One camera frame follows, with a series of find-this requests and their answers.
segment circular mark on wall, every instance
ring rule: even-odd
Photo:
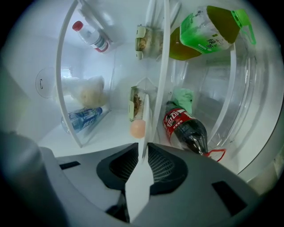
[[[35,79],[36,91],[43,98],[51,98],[54,87],[55,69],[53,67],[42,69]]]

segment green tea bottle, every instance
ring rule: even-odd
[[[248,26],[251,43],[256,44],[248,15],[243,9],[230,11],[214,6],[198,7],[170,36],[170,58],[187,60],[201,54],[228,49],[240,29]]]

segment black rectangle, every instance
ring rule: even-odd
[[[236,215],[247,206],[226,182],[216,182],[213,183],[212,186],[232,216]]]
[[[75,166],[77,166],[77,165],[80,165],[80,163],[77,162],[77,161],[73,161],[73,162],[68,162],[68,163],[60,164],[59,166],[60,166],[60,168],[61,168],[62,170],[64,170],[64,169],[67,169],[67,168],[75,167]]]

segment brown egg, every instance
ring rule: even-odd
[[[144,120],[135,120],[131,123],[130,134],[136,138],[141,139],[145,136],[146,122]]]

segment coca-cola bottle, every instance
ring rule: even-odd
[[[203,124],[172,101],[167,102],[163,121],[171,145],[207,155],[207,132]]]

